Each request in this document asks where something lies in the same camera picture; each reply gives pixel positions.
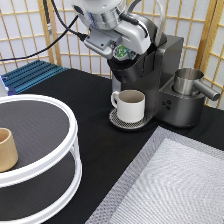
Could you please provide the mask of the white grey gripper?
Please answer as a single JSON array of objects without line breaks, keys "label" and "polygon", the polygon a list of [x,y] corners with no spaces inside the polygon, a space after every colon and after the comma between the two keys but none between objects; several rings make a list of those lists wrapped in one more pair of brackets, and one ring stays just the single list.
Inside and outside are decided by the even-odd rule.
[{"label": "white grey gripper", "polygon": [[90,26],[90,34],[85,38],[84,44],[106,59],[111,59],[118,46],[124,46],[137,54],[143,54],[150,46],[151,40],[142,22],[122,14],[121,22],[112,30]]}]

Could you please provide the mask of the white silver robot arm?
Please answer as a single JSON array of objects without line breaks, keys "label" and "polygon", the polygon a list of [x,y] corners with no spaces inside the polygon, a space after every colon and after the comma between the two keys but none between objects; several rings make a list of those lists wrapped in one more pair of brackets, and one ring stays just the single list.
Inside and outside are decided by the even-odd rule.
[{"label": "white silver robot arm", "polygon": [[125,0],[72,0],[72,6],[90,29],[85,46],[106,59],[119,45],[143,54],[151,44],[146,26],[127,13]]}]

